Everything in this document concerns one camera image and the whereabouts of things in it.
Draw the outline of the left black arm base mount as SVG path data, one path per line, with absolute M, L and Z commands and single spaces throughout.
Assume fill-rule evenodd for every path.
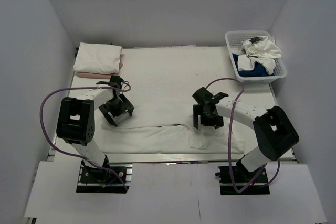
M 111 166 L 118 176 L 129 188 L 132 177 L 132 165 L 131 164 L 118 164 L 117 166 Z M 97 193 L 97 194 L 125 194 L 123 184 L 112 172 L 97 171 L 95 168 L 87 167 L 83 164 L 80 166 L 77 193 Z

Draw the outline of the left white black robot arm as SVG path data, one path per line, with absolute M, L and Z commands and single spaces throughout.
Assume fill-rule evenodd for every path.
M 110 178 L 107 157 L 94 140 L 95 112 L 100 111 L 108 124 L 116 126 L 115 119 L 132 115 L 134 106 L 117 90 L 94 89 L 77 97 L 63 98 L 57 122 L 57 137 L 70 144 L 85 164 L 94 167 L 93 176 L 101 182 Z

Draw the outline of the white cartoon print t-shirt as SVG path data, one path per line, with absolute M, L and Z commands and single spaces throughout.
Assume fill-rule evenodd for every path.
M 214 129 L 193 126 L 192 103 L 137 105 L 132 116 L 122 115 L 116 125 L 96 113 L 94 139 L 105 153 L 189 154 L 228 151 L 228 124 Z

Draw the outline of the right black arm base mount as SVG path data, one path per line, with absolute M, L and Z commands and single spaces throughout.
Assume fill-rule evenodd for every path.
M 237 189 L 242 189 L 254 176 L 254 173 L 250 175 L 245 175 L 236 166 L 233 166 L 233 175 L 236 183 Z M 220 194 L 222 196 L 233 196 L 233 195 L 269 195 L 269 186 L 261 187 L 268 182 L 268 176 L 266 169 L 264 168 L 261 174 L 255 178 L 251 184 L 242 192 L 237 193 L 229 175 L 228 166 L 219 166 L 215 177 L 219 179 Z

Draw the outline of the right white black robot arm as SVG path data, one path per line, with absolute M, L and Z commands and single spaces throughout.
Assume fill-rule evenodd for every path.
M 269 161 L 277 161 L 299 142 L 299 135 L 284 110 L 279 106 L 258 108 L 236 101 L 207 102 L 193 105 L 193 126 L 210 126 L 218 129 L 224 118 L 239 122 L 254 130 L 257 147 L 249 151 L 237 163 L 238 177 L 247 182 L 256 171 Z

